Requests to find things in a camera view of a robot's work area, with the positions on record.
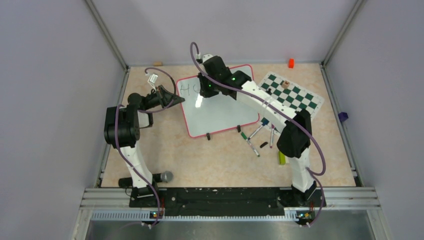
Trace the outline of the black marker cap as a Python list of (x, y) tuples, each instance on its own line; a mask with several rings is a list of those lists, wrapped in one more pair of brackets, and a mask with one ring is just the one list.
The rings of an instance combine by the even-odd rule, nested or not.
[(263, 143), (260, 145), (260, 148), (265, 147), (267, 144), (268, 144), (268, 142), (267, 142), (267, 141), (266, 141), (266, 142), (263, 142)]

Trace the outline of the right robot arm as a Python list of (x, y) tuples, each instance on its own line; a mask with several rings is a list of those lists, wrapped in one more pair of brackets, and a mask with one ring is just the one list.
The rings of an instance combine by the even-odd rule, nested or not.
[(278, 150), (288, 158), (292, 172), (293, 200), (307, 206), (314, 198), (316, 181), (308, 172), (312, 135), (311, 115), (305, 110), (285, 106), (241, 70), (232, 72), (218, 55), (195, 54), (201, 64), (200, 94), (210, 98), (219, 93), (256, 110), (279, 132)]

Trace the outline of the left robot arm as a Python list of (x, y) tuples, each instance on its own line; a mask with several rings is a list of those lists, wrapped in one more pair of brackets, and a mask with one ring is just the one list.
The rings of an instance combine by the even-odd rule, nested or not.
[(131, 188), (130, 197), (140, 199), (149, 207), (160, 202), (158, 183), (168, 183), (174, 175), (170, 171), (153, 174), (148, 169), (138, 145), (140, 130), (153, 126), (153, 114), (148, 110), (161, 106), (173, 107), (185, 101), (183, 97), (171, 93), (163, 85), (146, 96), (132, 93), (128, 96), (126, 107), (109, 107), (106, 110), (104, 138), (107, 144), (120, 150), (130, 172), (130, 177), (121, 178), (121, 188)]

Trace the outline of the pink framed whiteboard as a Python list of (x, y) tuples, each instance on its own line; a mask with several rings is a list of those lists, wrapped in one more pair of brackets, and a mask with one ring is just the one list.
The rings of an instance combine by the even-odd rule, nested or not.
[(181, 108), (192, 138), (254, 124), (260, 119), (257, 111), (230, 96), (219, 93), (210, 98), (202, 97), (196, 75), (179, 79), (176, 86), (178, 95), (184, 98)]

